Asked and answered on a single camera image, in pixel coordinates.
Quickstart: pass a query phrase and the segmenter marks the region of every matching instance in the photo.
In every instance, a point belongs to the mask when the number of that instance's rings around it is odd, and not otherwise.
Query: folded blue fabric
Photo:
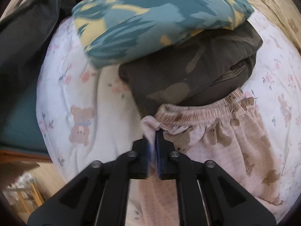
[[[247,0],[93,0],[73,8],[74,24],[96,68],[125,63],[203,30],[235,29],[253,12]]]

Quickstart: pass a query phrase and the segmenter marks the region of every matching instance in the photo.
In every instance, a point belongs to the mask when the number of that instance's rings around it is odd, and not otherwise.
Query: waistband
[[[221,120],[230,120],[244,115],[254,108],[254,98],[245,98],[241,89],[215,103],[200,107],[183,107],[172,104],[161,105],[155,118],[164,125],[196,126]]]

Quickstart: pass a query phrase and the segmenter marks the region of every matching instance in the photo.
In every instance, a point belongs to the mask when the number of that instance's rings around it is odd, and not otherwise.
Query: mattress
[[[263,45],[242,89],[255,98],[281,162],[282,202],[273,209],[280,221],[301,193],[301,57],[260,11],[255,9],[248,21]],[[88,63],[72,18],[61,23],[49,45],[38,80],[36,114],[48,152],[66,181],[94,160],[116,159],[142,137],[141,118],[130,89],[118,77],[118,65],[96,71]],[[85,128],[75,128],[77,118]],[[135,186],[133,182],[128,225],[143,223]]]

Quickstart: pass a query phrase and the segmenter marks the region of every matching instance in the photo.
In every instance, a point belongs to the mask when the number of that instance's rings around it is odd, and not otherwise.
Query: teal surface
[[[36,120],[36,82],[22,93],[1,130],[0,149],[48,155]]]
[[[253,12],[247,0],[93,0],[73,8],[95,67],[125,63],[207,29],[235,29]]]

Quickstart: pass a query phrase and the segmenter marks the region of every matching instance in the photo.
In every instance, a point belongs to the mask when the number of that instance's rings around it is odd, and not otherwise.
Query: screw
[[[99,168],[101,166],[102,162],[101,161],[93,161],[91,163],[91,167],[93,168]]]
[[[137,156],[137,152],[134,150],[131,150],[128,152],[128,157],[136,157]]]
[[[213,168],[213,167],[215,167],[215,162],[214,161],[207,161],[206,166],[209,167],[209,168]]]
[[[178,151],[171,151],[170,156],[176,158],[180,156],[180,153]]]

